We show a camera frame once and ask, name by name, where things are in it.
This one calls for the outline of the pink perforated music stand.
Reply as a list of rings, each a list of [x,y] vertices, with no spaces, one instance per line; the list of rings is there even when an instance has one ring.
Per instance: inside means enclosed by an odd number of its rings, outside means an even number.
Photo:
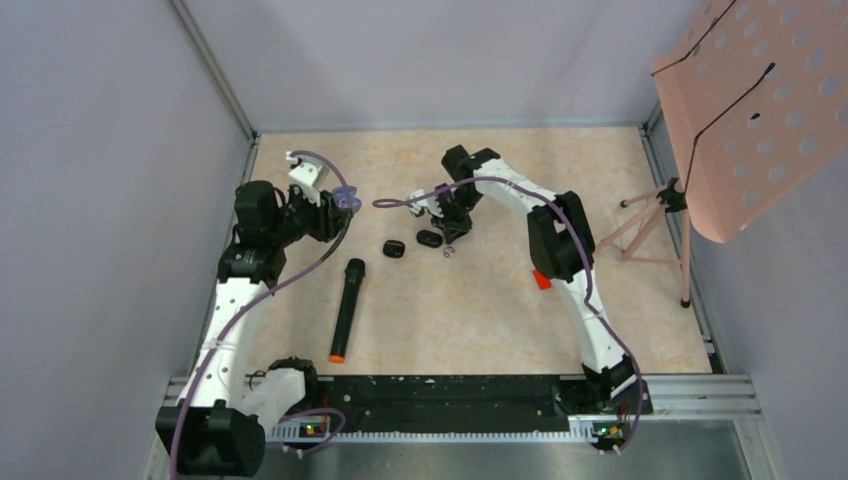
[[[641,218],[682,216],[681,304],[691,240],[725,243],[817,170],[847,156],[847,5],[703,1],[652,79],[679,177]]]

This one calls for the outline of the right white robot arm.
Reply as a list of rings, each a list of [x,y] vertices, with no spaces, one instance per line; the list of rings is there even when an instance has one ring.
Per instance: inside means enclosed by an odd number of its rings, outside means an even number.
[[[575,322],[587,400],[600,412],[614,411],[636,373],[632,355],[607,328],[594,274],[595,242],[580,197],[535,184],[490,148],[471,154],[457,145],[441,165],[458,185],[423,203],[431,224],[453,243],[471,231],[471,212],[484,197],[525,218],[533,267],[561,293]]]

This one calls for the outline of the oval black charging case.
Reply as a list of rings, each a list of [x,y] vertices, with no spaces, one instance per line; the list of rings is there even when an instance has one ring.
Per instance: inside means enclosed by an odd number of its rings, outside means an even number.
[[[443,245],[444,240],[441,234],[421,229],[416,233],[416,242],[428,248],[439,248]]]

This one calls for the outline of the red block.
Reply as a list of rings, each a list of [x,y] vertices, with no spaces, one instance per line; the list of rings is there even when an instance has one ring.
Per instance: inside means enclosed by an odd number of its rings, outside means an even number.
[[[552,287],[551,280],[545,277],[540,271],[533,270],[533,276],[540,290],[548,290]]]

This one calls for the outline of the silver lilac oval case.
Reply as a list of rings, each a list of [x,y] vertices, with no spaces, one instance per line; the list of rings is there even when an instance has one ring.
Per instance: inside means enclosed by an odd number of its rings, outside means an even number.
[[[356,214],[362,207],[362,201],[357,196],[358,189],[356,186],[338,186],[332,190],[332,198],[335,205],[344,210],[350,210]]]

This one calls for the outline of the black microphone orange end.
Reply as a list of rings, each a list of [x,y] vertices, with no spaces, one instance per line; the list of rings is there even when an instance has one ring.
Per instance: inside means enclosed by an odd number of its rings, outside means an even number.
[[[329,361],[331,363],[342,364],[345,361],[359,292],[365,276],[365,262],[360,258],[350,259],[344,270],[342,295],[329,351]]]

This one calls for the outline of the small black earbud case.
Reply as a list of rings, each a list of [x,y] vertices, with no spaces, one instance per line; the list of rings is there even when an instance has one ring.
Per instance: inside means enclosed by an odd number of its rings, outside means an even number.
[[[383,243],[382,254],[391,259],[400,259],[405,255],[406,245],[396,239],[389,239]]]

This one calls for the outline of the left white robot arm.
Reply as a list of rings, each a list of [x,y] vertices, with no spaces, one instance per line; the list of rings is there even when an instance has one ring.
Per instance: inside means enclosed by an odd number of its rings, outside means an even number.
[[[267,433],[292,408],[308,413],[320,386],[305,365],[277,367],[249,387],[247,361],[272,296],[319,266],[314,261],[288,279],[285,250],[305,237],[340,246],[360,203],[353,186],[334,191],[292,185],[281,191],[250,181],[235,191],[236,224],[218,261],[215,303],[196,365],[175,406],[163,407],[156,431],[169,455],[172,479],[180,476],[255,475]]]

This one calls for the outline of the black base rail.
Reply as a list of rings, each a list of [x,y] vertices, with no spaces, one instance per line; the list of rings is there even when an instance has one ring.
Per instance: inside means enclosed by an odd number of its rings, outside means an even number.
[[[650,415],[647,386],[603,400],[581,375],[336,375],[308,381],[299,413],[329,407],[345,434],[566,432],[580,415],[632,421]]]

